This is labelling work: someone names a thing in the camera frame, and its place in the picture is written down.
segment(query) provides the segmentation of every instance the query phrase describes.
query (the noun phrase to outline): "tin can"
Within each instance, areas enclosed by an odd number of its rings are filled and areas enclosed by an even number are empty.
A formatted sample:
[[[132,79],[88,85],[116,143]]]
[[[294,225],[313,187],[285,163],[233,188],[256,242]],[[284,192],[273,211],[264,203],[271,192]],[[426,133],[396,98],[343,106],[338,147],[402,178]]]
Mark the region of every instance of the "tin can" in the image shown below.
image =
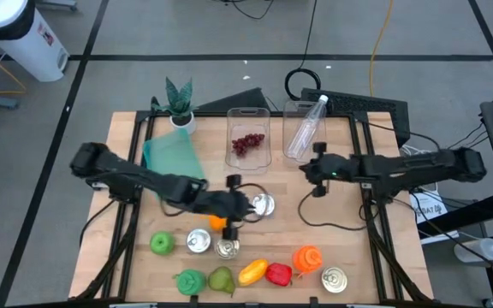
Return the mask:
[[[252,199],[252,205],[254,205],[254,212],[256,212],[256,215],[269,216],[275,209],[275,200],[269,194],[260,193]]]
[[[347,276],[337,267],[326,268],[321,275],[324,288],[331,293],[339,293],[347,287]]]
[[[216,254],[220,258],[230,260],[237,257],[237,254],[239,254],[239,241],[219,240],[217,244],[214,245],[214,251],[216,251]]]
[[[204,229],[194,229],[187,235],[187,248],[195,253],[206,252],[211,245],[211,235]]]

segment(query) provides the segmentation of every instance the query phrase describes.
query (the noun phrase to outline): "gray floor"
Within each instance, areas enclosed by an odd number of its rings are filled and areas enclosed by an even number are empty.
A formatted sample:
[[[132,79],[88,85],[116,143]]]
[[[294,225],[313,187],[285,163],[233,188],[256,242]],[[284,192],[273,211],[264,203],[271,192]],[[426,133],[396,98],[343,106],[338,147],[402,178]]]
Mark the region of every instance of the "gray floor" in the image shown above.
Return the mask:
[[[74,55],[86,46],[101,0],[79,0],[77,13],[42,10],[57,37]],[[478,0],[493,34],[493,1]],[[267,3],[239,5],[253,15]],[[312,0],[276,0],[261,21],[210,0],[110,0],[93,55],[301,54]],[[310,54],[369,55],[383,24],[387,2],[319,0]],[[468,1],[395,0],[379,54],[491,55]],[[62,107],[79,62],[64,79],[41,84],[13,62],[6,67],[27,85],[18,110],[0,110],[0,283],[43,168]],[[80,143],[104,141],[118,110],[144,110],[152,95],[163,100],[164,77],[176,83],[193,77],[193,101],[204,104],[261,87],[278,108],[287,102],[285,74],[299,61],[91,61],[41,201],[8,305],[64,300],[74,271],[80,228],[92,192],[69,173]],[[368,61],[307,61],[323,88],[368,95]],[[312,86],[294,77],[292,88]],[[449,145],[478,125],[478,104],[493,99],[493,61],[376,62],[375,95],[409,102],[411,129]],[[15,84],[0,71],[0,90]],[[422,139],[408,143],[431,148]],[[483,153],[488,176],[476,184],[445,182],[442,195],[473,199],[493,194],[493,154]],[[435,295],[446,302],[479,305],[490,296],[481,269],[454,260],[450,243],[425,247]]]

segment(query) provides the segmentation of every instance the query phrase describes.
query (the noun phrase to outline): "wooden tabletop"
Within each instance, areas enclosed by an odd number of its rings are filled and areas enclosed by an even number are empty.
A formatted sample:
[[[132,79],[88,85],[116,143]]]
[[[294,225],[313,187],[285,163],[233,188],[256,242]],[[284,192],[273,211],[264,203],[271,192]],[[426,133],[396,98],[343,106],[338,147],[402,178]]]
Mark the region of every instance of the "wooden tabletop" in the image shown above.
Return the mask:
[[[107,145],[121,157],[128,155],[134,115],[134,112],[116,112],[111,121]],[[369,113],[369,118],[373,123],[392,127],[387,113]],[[192,142],[205,176],[211,183],[211,190],[225,189],[225,177],[230,172],[224,161],[226,118],[196,117],[196,121],[197,131],[192,135]],[[146,125],[142,129],[140,136],[143,139]],[[318,271],[294,281],[291,287],[277,287],[263,278],[249,287],[238,287],[233,298],[207,288],[199,295],[199,301],[307,303],[309,297],[317,296],[320,303],[378,302],[366,231],[351,232],[332,227],[313,228],[299,219],[298,203],[312,186],[307,183],[304,174],[282,154],[282,118],[272,117],[270,129],[271,165],[263,175],[243,175],[243,183],[258,183],[273,195],[276,202],[273,217],[259,223],[246,224],[241,229],[241,250],[236,259],[219,259],[213,250],[201,255],[193,255],[186,247],[186,236],[189,231],[194,228],[205,228],[211,232],[213,240],[219,239],[220,235],[210,230],[208,220],[203,216],[189,213],[178,217],[164,216],[153,193],[144,191],[127,301],[188,301],[187,296],[178,292],[172,279],[173,275],[184,269],[201,270],[209,275],[218,266],[225,265],[232,269],[236,279],[239,271],[254,259],[266,258],[270,263],[292,265],[292,254],[295,250],[303,245],[314,245],[323,253],[324,267],[336,266],[347,274],[347,288],[342,293],[328,293],[322,286],[320,271]],[[171,130],[167,118],[157,118],[153,135],[160,136]],[[327,118],[326,135],[328,152],[344,157],[353,153],[351,133],[346,119]],[[371,135],[377,154],[389,157],[399,155],[393,132],[372,127]],[[140,161],[141,149],[140,142],[136,162]],[[246,193],[252,196],[255,192]],[[406,192],[402,192],[397,198],[409,202]],[[107,192],[95,192],[89,216],[96,213],[107,202]],[[333,181],[330,184],[329,195],[324,198],[309,198],[306,201],[303,214],[309,222],[333,222],[359,227],[364,225],[358,215],[360,205],[359,184]],[[86,231],[70,296],[83,291],[107,260],[116,220],[116,208],[104,213]],[[399,203],[389,204],[387,209],[397,260],[422,292],[432,297],[413,212]],[[162,230],[170,231],[176,239],[175,250],[166,257],[153,254],[149,246],[153,233]],[[387,264],[384,260],[382,263],[384,273],[388,274]],[[117,279],[114,279],[112,295],[117,293],[121,270],[122,265],[119,263],[116,266]],[[389,275],[385,276],[388,297],[393,298],[391,280]]]

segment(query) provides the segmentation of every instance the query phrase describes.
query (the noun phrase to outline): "potted plant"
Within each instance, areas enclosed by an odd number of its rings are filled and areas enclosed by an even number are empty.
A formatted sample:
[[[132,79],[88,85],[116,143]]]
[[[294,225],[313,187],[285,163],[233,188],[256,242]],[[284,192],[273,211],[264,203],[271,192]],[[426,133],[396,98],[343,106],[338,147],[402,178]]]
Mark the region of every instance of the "potted plant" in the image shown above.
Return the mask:
[[[170,113],[170,124],[175,128],[184,128],[187,133],[195,131],[195,118],[193,117],[193,107],[191,98],[193,94],[192,80],[178,90],[169,77],[166,78],[166,91],[169,105],[160,106],[156,99],[152,99],[151,107],[155,110],[168,111]]]

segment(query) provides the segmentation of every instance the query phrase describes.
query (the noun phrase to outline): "orange bell pepper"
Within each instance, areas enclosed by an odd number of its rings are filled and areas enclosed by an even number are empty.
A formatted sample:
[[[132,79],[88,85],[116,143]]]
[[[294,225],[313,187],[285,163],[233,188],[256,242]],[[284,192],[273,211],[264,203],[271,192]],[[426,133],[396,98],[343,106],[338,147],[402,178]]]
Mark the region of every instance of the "orange bell pepper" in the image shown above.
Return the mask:
[[[220,218],[218,216],[210,215],[209,224],[211,225],[212,230],[220,232],[226,226],[226,219]]]
[[[303,246],[292,256],[292,263],[300,275],[304,275],[320,268],[323,256],[317,247]]]
[[[252,261],[252,263],[239,273],[239,285],[245,287],[258,281],[264,276],[268,265],[269,262],[265,259]]]

